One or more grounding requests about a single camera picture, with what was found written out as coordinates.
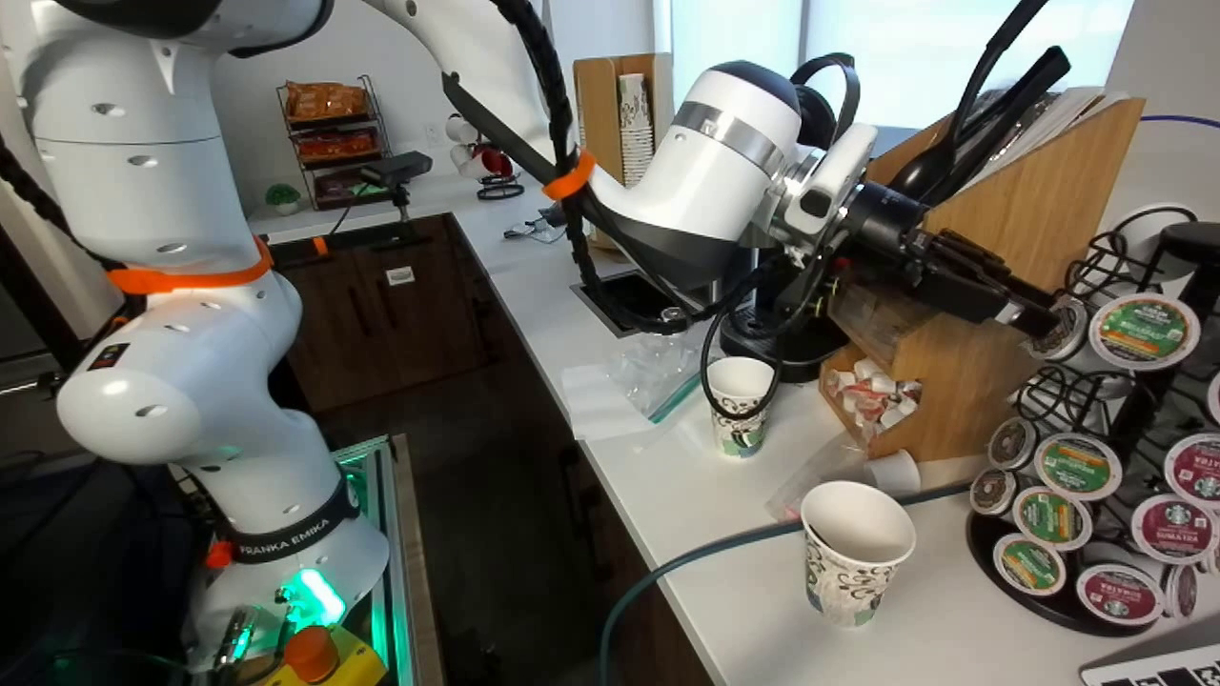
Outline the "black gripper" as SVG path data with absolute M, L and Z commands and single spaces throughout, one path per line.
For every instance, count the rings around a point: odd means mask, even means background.
M 916 285 L 938 314 L 1005 323 L 1043 338 L 1059 315 L 1042 285 L 1020 284 L 996 253 L 945 228 L 938 244 L 984 276 L 943 271 L 934 235 L 924 228 L 925 206 L 878 184 L 863 184 L 844 217 L 839 261 L 863 280 Z

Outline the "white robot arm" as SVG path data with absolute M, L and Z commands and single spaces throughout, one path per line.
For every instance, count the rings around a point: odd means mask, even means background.
M 723 61 L 696 78 L 642 184 L 567 141 L 565 78 L 529 0 L 367 0 L 423 42 L 441 92 L 577 225 L 705 319 L 746 284 L 742 233 L 802 167 L 795 84 Z M 390 539 L 347 493 L 313 414 L 268 376 L 300 299 L 244 221 L 212 110 L 212 65 L 313 37 L 337 0 L 0 0 L 5 61 L 44 170 L 6 184 L 140 314 L 93 342 L 57 419 L 118 464 L 180 464 L 220 513 L 231 562 L 192 610 L 199 670 L 248 648 L 253 619 L 342 620 L 386 577 Z

